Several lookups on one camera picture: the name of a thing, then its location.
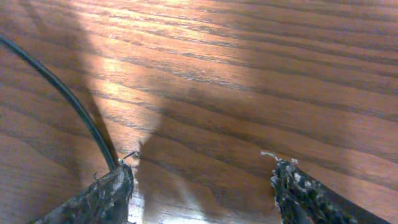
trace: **wood grain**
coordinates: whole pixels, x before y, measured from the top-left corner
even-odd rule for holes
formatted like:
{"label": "wood grain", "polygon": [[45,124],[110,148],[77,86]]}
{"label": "wood grain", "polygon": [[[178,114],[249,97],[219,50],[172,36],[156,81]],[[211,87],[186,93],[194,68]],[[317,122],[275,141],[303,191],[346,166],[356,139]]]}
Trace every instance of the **wood grain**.
{"label": "wood grain", "polygon": [[[261,151],[398,219],[396,1],[9,0],[0,12],[1,32],[103,119],[120,157],[141,150],[132,220],[279,223]],[[0,219],[23,223],[107,169],[49,84],[4,48],[0,67]]]}

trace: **wooden table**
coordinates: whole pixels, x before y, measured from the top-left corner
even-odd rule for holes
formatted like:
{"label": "wooden table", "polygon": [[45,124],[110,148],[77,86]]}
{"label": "wooden table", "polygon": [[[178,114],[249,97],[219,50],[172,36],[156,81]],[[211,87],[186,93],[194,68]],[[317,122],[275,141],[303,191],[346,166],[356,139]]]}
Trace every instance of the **wooden table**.
{"label": "wooden table", "polygon": [[[132,220],[279,223],[275,162],[262,151],[298,159],[327,187],[398,220],[397,1],[0,8],[1,33],[73,90],[119,156],[141,150],[127,160],[139,182]],[[0,51],[0,223],[24,223],[108,170],[68,103]]]}

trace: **black cable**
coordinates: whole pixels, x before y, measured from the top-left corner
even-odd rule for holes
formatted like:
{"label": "black cable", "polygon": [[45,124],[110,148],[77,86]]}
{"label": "black cable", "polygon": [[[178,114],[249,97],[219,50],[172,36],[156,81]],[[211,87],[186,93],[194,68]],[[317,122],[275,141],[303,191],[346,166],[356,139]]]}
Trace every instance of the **black cable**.
{"label": "black cable", "polygon": [[114,170],[117,167],[115,160],[112,157],[111,151],[107,146],[104,137],[101,132],[95,125],[92,118],[87,113],[86,109],[84,109],[83,105],[81,105],[78,98],[66,87],[61,80],[59,80],[50,70],[48,70],[44,65],[42,65],[37,60],[34,60],[31,56],[29,56],[24,50],[22,50],[16,43],[11,40],[5,38],[5,36],[1,35],[1,43],[6,47],[11,49],[15,54],[20,56],[23,60],[25,60],[30,66],[34,67],[52,86],[54,86],[67,101],[73,106],[76,112],[79,114],[80,118],[86,124],[89,129],[91,135],[93,135],[95,141],[97,142],[101,152],[104,155],[105,161],[108,164],[110,170]]}

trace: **black wire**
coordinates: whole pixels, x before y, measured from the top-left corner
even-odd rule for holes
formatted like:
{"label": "black wire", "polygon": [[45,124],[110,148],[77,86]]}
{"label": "black wire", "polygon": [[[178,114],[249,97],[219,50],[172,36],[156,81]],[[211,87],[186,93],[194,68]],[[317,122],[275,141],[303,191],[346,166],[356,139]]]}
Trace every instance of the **black wire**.
{"label": "black wire", "polygon": [[109,169],[114,170],[117,165],[112,157],[111,151],[109,150],[109,147],[107,146],[101,132],[87,113],[86,109],[84,109],[83,105],[81,105],[78,98],[68,89],[68,87],[66,87],[61,82],[61,80],[59,80],[52,72],[50,72],[50,70],[48,70],[37,60],[34,60],[16,43],[8,40],[3,35],[1,35],[1,43],[11,49],[15,54],[20,56],[20,58],[24,59],[30,66],[34,67],[49,83],[51,83],[52,86],[54,86],[65,97],[65,99],[67,99],[67,101],[73,106],[73,108],[79,114],[80,118],[86,124],[87,128],[90,130],[90,133],[93,135],[95,141],[97,142],[99,148],[101,149],[101,152],[105,157],[105,161],[108,164]]}

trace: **wooden surface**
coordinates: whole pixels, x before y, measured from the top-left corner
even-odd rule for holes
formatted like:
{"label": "wooden surface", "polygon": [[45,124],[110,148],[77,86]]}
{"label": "wooden surface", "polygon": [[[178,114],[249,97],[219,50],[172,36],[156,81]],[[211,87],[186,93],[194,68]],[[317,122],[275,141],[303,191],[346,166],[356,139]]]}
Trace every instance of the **wooden surface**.
{"label": "wooden surface", "polygon": [[[0,10],[1,33],[103,118],[120,157],[141,150],[132,220],[279,223],[275,162],[260,156],[270,151],[397,223],[397,1],[7,0]],[[24,223],[108,170],[65,100],[0,51],[0,223]]]}

